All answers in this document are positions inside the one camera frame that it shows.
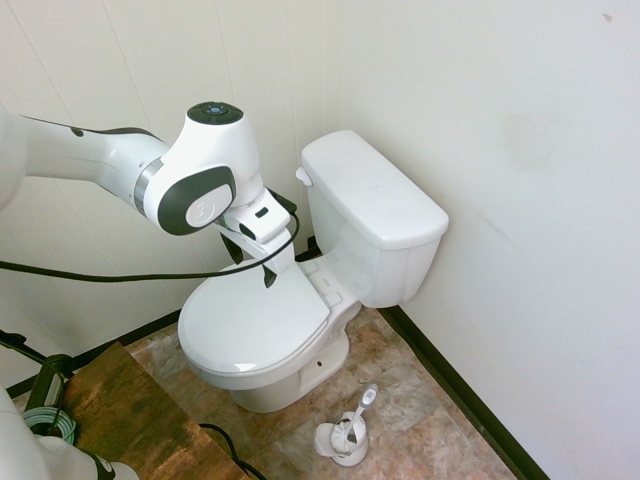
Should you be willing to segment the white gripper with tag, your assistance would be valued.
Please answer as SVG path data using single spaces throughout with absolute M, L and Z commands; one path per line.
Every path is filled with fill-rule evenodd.
M 218 231 L 236 265 L 244 261 L 244 253 L 262 262 L 263 281 L 267 289 L 275 283 L 278 274 L 284 273 L 294 263 L 293 237 L 286 226 L 279 229 L 270 240 L 253 239 L 247 228 L 228 226 L 222 219 L 218 220 Z

